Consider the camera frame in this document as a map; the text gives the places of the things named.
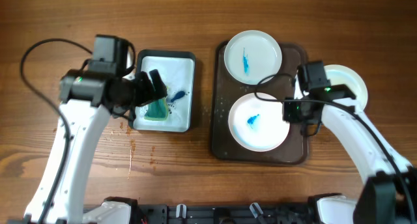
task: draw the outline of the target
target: sponge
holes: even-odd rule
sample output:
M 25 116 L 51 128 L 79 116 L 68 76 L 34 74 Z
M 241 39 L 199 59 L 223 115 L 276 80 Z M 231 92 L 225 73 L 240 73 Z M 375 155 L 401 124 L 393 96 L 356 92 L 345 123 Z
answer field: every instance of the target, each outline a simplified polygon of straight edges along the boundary
M 148 105 L 148 111 L 144 119 L 153 121 L 162 121 L 168 118 L 168 105 L 166 98 L 162 98 Z

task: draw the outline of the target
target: dark tray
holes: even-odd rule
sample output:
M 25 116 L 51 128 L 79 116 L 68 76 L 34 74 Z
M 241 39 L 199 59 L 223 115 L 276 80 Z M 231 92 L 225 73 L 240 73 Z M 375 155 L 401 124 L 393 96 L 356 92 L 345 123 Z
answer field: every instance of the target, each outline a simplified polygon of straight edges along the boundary
M 268 152 L 253 152 L 240 146 L 230 133 L 227 119 L 232 105 L 245 94 L 254 91 L 255 85 L 246 85 L 235 80 L 224 63 L 224 50 L 228 41 L 222 42 L 216 50 L 214 65 L 214 86 L 210 125 L 210 147 L 221 160 L 268 163 L 274 165 L 298 165 L 308 156 L 307 138 L 301 136 L 301 125 L 291 124 L 285 141 Z M 306 63 L 306 52 L 298 45 L 280 43 L 282 64 L 278 73 L 296 75 L 296 68 Z M 294 96 L 294 89 L 287 77 L 274 77 L 259 88 L 277 99 Z

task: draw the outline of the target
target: wooden table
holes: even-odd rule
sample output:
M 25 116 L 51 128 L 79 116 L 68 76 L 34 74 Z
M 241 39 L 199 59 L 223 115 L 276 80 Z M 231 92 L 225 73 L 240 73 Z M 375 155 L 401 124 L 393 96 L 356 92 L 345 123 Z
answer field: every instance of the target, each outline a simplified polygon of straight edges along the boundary
M 94 155 L 85 204 L 110 195 L 171 205 L 305 201 L 328 192 L 357 198 L 356 168 L 325 128 L 311 139 L 307 162 L 296 167 L 229 163 L 210 154 L 214 52 L 233 35 L 257 29 L 300 44 L 310 60 L 351 67 L 367 84 L 369 118 L 416 163 L 416 15 L 416 0 L 0 0 L 0 220 L 22 217 L 55 137 L 57 116 L 18 73 L 24 51 L 39 40 L 62 37 L 93 48 L 95 34 L 109 34 L 127 38 L 137 51 L 191 51 L 198 59 L 194 127 L 129 134 L 125 120 L 111 120 Z M 70 45 L 44 45 L 30 55 L 27 77 L 56 100 L 60 78 L 87 57 Z M 131 139 L 136 151 L 128 179 Z

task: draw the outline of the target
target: blue stain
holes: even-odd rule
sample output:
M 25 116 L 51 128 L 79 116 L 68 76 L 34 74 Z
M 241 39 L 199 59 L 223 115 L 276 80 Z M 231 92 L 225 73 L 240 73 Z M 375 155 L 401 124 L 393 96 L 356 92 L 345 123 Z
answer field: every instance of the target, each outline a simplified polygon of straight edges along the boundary
M 257 119 L 259 117 L 259 114 L 258 115 L 256 115 L 256 116 L 253 116 L 253 117 L 250 117 L 249 119 L 248 119 L 248 124 L 249 124 L 249 126 L 250 126 L 250 128 L 254 128 L 254 123 L 255 123 L 255 120 Z
M 243 69 L 245 71 L 245 74 L 249 75 L 249 64 L 248 64 L 248 54 L 245 56 L 245 48 L 243 48 Z
M 170 102 L 173 103 L 175 100 L 179 100 L 184 96 L 185 96 L 185 91 L 179 91 L 175 94 L 174 98 L 172 98 Z

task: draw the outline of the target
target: white plate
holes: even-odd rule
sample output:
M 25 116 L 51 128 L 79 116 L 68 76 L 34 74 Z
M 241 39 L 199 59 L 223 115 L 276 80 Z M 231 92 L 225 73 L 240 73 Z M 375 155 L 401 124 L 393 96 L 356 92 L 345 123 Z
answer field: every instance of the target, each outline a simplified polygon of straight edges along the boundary
M 327 79 L 332 85 L 345 84 L 356 95 L 362 110 L 367 104 L 367 89 L 364 80 L 353 70 L 346 66 L 330 64 L 324 67 Z
M 244 31 L 227 44 L 224 63 L 236 80 L 256 85 L 263 78 L 278 73 L 282 63 L 281 48 L 264 32 Z
M 273 96 L 258 93 L 262 98 Z M 229 112 L 229 130 L 242 147 L 266 152 L 282 144 L 289 123 L 282 120 L 282 104 L 258 100 L 254 93 L 240 97 Z

